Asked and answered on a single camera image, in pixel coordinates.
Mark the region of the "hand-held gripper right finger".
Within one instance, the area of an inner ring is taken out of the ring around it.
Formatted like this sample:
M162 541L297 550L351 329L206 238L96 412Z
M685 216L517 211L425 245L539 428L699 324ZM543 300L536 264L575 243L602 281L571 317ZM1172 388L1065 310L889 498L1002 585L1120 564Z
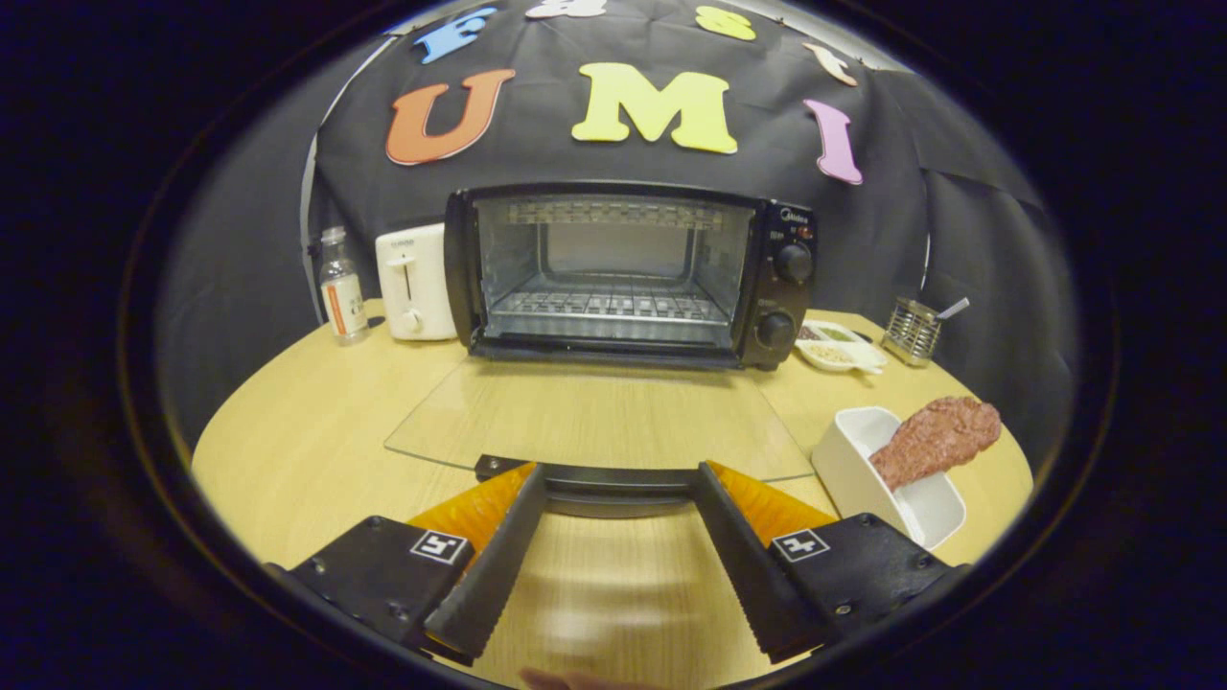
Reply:
M701 519L772 663L858 638L946 593L944 564L876 514L836 518L718 463L691 484Z

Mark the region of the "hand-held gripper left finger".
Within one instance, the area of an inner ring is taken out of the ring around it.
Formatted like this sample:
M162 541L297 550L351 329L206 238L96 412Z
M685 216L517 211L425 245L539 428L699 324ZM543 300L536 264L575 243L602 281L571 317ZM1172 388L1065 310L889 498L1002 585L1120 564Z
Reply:
M472 665L517 584L546 476L544 464L521 464L412 521L373 514L302 564L265 568L356 632Z

